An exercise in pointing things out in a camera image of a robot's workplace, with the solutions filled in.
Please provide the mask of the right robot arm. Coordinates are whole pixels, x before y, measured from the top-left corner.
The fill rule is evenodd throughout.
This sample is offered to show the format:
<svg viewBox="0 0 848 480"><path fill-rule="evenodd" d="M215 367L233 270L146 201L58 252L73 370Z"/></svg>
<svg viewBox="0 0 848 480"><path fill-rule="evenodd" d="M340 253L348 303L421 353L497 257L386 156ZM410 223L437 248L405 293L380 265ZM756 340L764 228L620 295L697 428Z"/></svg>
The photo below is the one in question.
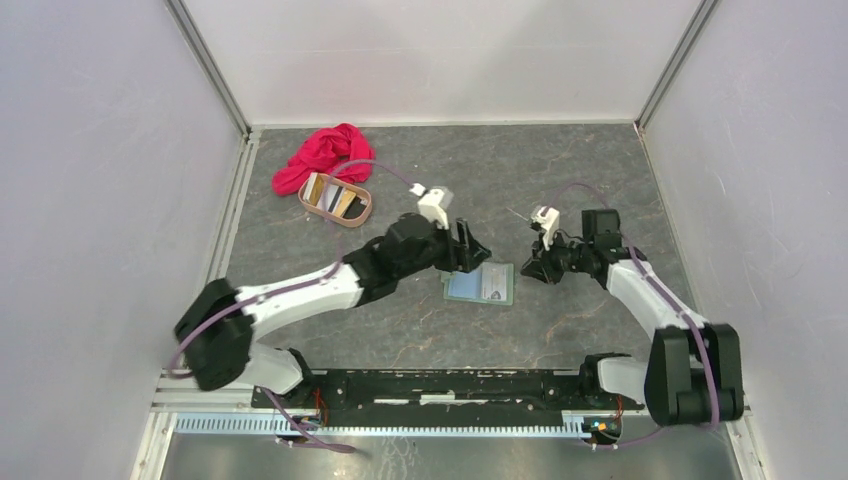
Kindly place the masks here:
<svg viewBox="0 0 848 480"><path fill-rule="evenodd" d="M626 307L651 348L645 362L619 353L587 356L577 382L580 400L602 408L620 395L646 406L660 426L740 419L745 402L737 331L705 319L662 282L622 233L617 210L584 210L581 222L581 235L569 236L558 210L538 207L530 217L538 238L522 275L546 284L566 274L590 276Z"/></svg>

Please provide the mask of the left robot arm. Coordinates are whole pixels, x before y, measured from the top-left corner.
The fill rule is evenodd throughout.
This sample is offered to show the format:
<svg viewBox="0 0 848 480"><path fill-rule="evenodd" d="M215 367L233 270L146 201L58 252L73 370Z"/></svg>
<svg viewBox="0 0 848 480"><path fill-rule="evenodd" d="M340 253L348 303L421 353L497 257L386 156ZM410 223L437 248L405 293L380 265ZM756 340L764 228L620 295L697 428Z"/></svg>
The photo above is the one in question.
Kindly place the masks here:
<svg viewBox="0 0 848 480"><path fill-rule="evenodd" d="M293 350L261 344L261 338L300 320L380 300L423 270L470 273L490 256L464 219L442 229L407 213L384 235L321 270L258 286L236 288L225 278L209 282L174 328L177 356L201 391L252 383L290 407L302 407L314 394L304 360Z"/></svg>

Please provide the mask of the red crumpled cloth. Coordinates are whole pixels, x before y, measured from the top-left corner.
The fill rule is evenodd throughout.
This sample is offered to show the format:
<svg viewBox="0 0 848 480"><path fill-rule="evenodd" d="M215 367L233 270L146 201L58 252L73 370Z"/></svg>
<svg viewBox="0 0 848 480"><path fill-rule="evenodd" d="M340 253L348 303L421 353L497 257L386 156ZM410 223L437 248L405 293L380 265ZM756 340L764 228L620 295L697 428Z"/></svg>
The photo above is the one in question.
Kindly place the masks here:
<svg viewBox="0 0 848 480"><path fill-rule="evenodd" d="M359 128L349 123L322 128L309 136L271 179L278 196L292 195L312 173L330 174L348 160L375 160L376 152Z"/></svg>

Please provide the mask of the green card holder wallet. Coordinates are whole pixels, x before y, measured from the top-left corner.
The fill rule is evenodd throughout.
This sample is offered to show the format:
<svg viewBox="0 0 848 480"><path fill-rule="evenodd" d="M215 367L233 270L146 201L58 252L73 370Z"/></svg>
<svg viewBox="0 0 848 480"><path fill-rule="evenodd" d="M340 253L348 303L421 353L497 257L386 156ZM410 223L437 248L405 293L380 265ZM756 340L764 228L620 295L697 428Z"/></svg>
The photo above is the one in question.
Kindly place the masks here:
<svg viewBox="0 0 848 480"><path fill-rule="evenodd" d="M514 301L514 265L486 261L470 273L442 272L443 297L499 306Z"/></svg>

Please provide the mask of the pink oval card tray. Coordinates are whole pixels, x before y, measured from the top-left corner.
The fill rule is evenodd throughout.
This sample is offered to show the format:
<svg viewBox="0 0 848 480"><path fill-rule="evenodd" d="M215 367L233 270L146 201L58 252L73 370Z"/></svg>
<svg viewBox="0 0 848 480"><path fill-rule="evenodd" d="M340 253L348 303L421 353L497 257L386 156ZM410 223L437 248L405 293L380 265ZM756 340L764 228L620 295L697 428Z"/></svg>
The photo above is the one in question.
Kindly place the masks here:
<svg viewBox="0 0 848 480"><path fill-rule="evenodd" d="M346 228L361 226L373 210L369 191L317 172L301 186L298 198L308 212Z"/></svg>

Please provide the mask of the stack of upright cards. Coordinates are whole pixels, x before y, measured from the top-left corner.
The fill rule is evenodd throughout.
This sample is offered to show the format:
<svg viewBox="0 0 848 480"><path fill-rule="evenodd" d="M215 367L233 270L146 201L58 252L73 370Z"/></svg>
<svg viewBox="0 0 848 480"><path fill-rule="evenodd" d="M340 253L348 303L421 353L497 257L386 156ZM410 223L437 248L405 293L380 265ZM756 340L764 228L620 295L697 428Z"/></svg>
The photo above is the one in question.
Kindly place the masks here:
<svg viewBox="0 0 848 480"><path fill-rule="evenodd" d="M312 172L303 185L301 199L310 205L315 205L323 193L324 177L318 172Z"/></svg>

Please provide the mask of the aluminium frame rail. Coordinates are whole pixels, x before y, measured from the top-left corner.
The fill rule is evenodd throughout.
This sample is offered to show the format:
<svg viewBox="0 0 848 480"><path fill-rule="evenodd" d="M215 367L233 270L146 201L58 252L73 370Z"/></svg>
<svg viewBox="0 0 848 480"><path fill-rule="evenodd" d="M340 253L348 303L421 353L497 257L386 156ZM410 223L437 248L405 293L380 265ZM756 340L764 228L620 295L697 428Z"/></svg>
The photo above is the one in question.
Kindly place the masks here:
<svg viewBox="0 0 848 480"><path fill-rule="evenodd" d="M219 390L201 391L188 379L165 378L153 400L157 412L176 414L176 425L187 433L271 434L298 437L303 432L319 436L429 436L429 437L565 437L583 439L603 430L614 430L627 416L643 416L658 425L643 405L641 412L615 414L588 412L561 414L559 426L542 427L327 427L318 410L288 413L279 403L284 394L251 383L231 383Z"/></svg>

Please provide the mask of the gold card in tray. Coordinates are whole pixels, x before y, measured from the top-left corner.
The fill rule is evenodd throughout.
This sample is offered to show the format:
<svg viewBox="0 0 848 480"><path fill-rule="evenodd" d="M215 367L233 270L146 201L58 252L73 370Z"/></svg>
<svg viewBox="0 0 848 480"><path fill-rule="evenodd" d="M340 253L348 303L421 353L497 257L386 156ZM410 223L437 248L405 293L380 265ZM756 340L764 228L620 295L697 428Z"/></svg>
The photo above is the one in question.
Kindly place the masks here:
<svg viewBox="0 0 848 480"><path fill-rule="evenodd" d="M359 195L349 187L338 184L326 184L318 197L316 206L324 212L343 217Z"/></svg>

